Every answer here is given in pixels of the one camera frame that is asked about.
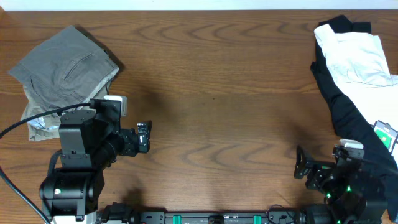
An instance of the white wall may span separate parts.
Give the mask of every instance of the white wall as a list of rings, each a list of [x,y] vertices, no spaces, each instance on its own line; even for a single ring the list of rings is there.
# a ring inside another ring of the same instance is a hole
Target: white wall
[[[6,11],[398,9],[398,0],[0,0]]]

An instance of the wire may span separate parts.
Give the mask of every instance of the wire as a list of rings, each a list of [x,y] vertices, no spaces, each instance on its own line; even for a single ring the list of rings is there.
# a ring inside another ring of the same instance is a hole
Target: wire
[[[388,166],[385,166],[385,165],[382,165],[382,164],[378,164],[377,162],[373,162],[373,161],[370,161],[370,160],[367,160],[367,159],[358,159],[358,158],[355,158],[355,157],[352,157],[352,156],[346,156],[346,157],[349,158],[349,159],[355,160],[355,161],[362,162],[362,163],[367,163],[367,164],[372,164],[372,165],[378,166],[378,167],[383,168],[383,169],[391,172],[392,174],[398,176],[398,170],[391,169]]]
[[[275,206],[279,206],[279,207],[281,207],[281,208],[285,208],[285,207],[283,207],[283,206],[281,206],[281,205],[278,205],[278,204],[271,205],[271,206],[267,209],[267,211],[266,211],[266,217],[267,217],[267,218],[268,218],[268,211],[269,211],[272,207],[275,207]],[[291,214],[289,214],[288,211],[286,211],[286,214],[287,214],[293,221],[295,220],[295,218],[293,218],[293,216],[292,216]]]
[[[19,122],[15,123],[15,124],[11,125],[10,127],[6,128],[2,133],[0,133],[0,139],[1,139],[4,135],[6,135],[9,131],[11,131],[11,130],[13,130],[14,128],[16,128],[16,127],[18,127],[18,126],[20,126],[20,125],[22,125],[22,124],[24,124],[24,123],[26,123],[26,122],[28,122],[28,121],[31,121],[31,120],[33,120],[33,119],[36,119],[36,118],[39,118],[39,117],[42,117],[42,116],[46,116],[46,115],[50,115],[50,114],[53,114],[53,113],[62,112],[62,111],[65,111],[65,110],[67,110],[67,109],[77,108],[77,107],[80,107],[80,106],[89,106],[89,105],[90,105],[89,103],[80,103],[80,104],[77,104],[77,105],[66,106],[66,107],[63,107],[63,108],[59,108],[59,109],[55,109],[55,110],[52,110],[52,111],[44,112],[44,113],[41,113],[41,114],[37,114],[37,115],[35,115],[35,116],[31,116],[30,118],[23,119],[22,121],[19,121]],[[6,182],[6,184],[7,184],[8,186],[10,186],[10,188],[11,188],[13,191],[15,191],[16,194],[18,194],[29,206],[31,206],[31,207],[33,208],[33,210],[35,210],[35,212],[36,212],[37,214],[39,214],[39,216],[43,219],[43,221],[44,221],[46,224],[51,224],[50,220],[48,220],[48,218],[47,218],[47,217],[44,215],[44,213],[35,205],[35,203],[33,203],[24,193],[21,192],[21,190],[18,189],[17,186],[15,186],[15,185],[12,183],[12,181],[8,178],[8,176],[6,175],[6,173],[4,173],[3,169],[1,168],[1,166],[0,166],[0,176],[1,176],[1,178]]]

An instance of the black garment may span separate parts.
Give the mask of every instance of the black garment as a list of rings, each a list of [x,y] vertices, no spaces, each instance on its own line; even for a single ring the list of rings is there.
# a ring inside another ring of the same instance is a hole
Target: black garment
[[[351,23],[345,16],[338,16],[329,21],[320,22],[319,25],[329,24],[335,33],[366,32],[371,34],[369,22]],[[315,54],[317,61],[311,64],[311,71],[319,90],[328,103],[331,120],[336,135],[345,139],[353,139],[364,145],[364,159],[368,159],[392,169],[397,169],[397,164],[388,149],[383,145],[371,125],[363,118],[354,103],[344,95],[336,86],[326,65],[322,48],[316,43]],[[398,222],[398,177],[390,172],[364,164],[364,170],[378,176],[386,187],[386,197],[389,199],[388,212],[390,219]]]

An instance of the pocket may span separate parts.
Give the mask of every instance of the pocket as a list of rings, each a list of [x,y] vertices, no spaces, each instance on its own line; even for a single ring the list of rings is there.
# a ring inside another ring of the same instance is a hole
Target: pocket
[[[69,78],[73,77],[74,73],[78,73],[81,69],[79,67],[84,67],[85,60],[93,56],[92,52],[87,52],[78,58],[73,59],[65,69],[63,80],[67,81]]]

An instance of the white cloth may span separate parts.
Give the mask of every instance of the white cloth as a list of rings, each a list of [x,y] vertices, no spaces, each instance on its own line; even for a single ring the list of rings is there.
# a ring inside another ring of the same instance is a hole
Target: white cloth
[[[398,76],[391,75],[378,36],[335,34],[329,24],[315,29],[337,87],[355,104],[366,121],[398,128]]]

